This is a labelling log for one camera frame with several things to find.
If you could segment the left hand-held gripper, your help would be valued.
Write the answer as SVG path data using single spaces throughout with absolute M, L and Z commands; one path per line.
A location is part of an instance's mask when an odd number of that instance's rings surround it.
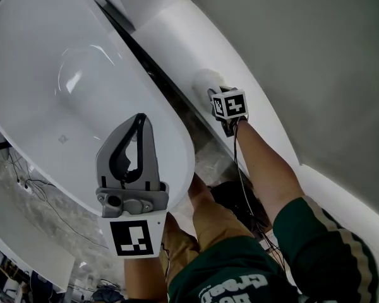
M 130 170 L 129 144 L 136 137 L 136 169 Z M 144 113 L 120 124 L 96 156 L 98 217 L 107 247 L 118 258 L 159 255 L 169 201 L 160 183 L 153 129 Z

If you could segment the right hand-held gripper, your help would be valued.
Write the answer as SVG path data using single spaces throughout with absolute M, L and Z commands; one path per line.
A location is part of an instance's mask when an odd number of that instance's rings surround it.
M 220 93 L 212 88 L 207 90 L 212 105 L 212 115 L 221 123 L 225 135 L 234 136 L 239 121 L 248 120 L 248 105 L 244 90 L 219 86 Z

